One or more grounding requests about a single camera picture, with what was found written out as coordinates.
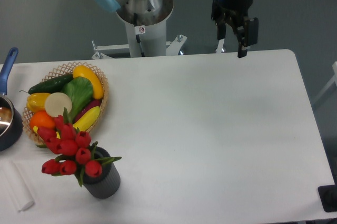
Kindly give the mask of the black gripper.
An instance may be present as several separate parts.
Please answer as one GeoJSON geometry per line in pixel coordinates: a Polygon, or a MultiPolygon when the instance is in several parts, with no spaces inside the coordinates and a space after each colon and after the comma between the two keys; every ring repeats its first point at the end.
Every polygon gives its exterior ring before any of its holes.
{"type": "Polygon", "coordinates": [[[216,39],[225,39],[226,24],[236,30],[238,58],[245,57],[248,49],[258,41],[259,19],[248,18],[252,3],[253,0],[212,0],[211,19],[216,24],[216,39]]]}

